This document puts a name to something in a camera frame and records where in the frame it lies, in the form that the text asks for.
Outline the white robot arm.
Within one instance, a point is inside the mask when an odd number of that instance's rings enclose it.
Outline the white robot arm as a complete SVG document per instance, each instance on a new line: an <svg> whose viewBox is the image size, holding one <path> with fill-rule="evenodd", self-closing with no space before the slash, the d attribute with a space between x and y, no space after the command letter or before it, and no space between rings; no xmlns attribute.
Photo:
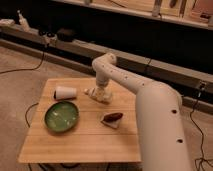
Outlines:
<svg viewBox="0 0 213 171"><path fill-rule="evenodd" d="M96 85L105 88L112 79L136 95L143 171L193 171L181 120L181 95L168 84L120 69L116 63L112 53L93 60Z"/></svg>

